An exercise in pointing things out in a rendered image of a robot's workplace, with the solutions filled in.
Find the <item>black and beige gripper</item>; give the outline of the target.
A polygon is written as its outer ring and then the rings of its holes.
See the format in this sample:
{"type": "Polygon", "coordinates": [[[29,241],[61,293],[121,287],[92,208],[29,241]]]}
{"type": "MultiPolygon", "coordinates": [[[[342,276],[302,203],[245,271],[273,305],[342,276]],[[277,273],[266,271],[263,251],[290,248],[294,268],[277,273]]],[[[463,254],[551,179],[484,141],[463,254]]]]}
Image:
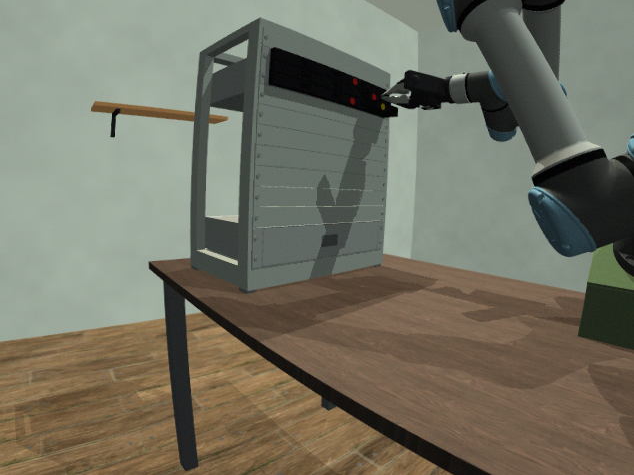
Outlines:
{"type": "Polygon", "coordinates": [[[397,82],[397,84],[395,84],[393,87],[391,87],[389,90],[387,90],[385,93],[383,93],[381,95],[381,99],[387,102],[399,105],[401,107],[407,108],[407,109],[415,109],[416,107],[419,108],[420,105],[421,106],[423,105],[421,109],[424,109],[424,110],[441,109],[441,103],[444,103],[444,102],[449,102],[450,104],[455,103],[452,100],[450,96],[450,92],[449,92],[449,82],[451,78],[452,76],[446,77],[444,81],[445,97],[437,97],[437,96],[428,95],[428,94],[413,91],[413,90],[410,90],[411,96],[401,95],[400,97],[395,97],[395,96],[388,97],[391,94],[409,94],[409,90],[404,89],[404,79],[402,79],[401,81],[397,82]],[[448,101],[446,98],[448,99],[448,101]]]}

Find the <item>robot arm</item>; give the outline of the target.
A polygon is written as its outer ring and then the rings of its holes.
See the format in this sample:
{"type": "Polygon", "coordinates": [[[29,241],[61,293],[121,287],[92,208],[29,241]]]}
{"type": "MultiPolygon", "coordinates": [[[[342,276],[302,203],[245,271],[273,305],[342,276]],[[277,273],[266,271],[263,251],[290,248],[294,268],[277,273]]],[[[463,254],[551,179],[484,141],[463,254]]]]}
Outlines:
{"type": "Polygon", "coordinates": [[[480,102],[495,141],[519,125],[536,163],[528,200],[549,243],[566,257],[613,243],[634,277],[634,134],[609,160],[587,140],[559,82],[565,0],[436,1],[448,31],[476,42],[491,69],[452,76],[450,96],[480,102]]]}

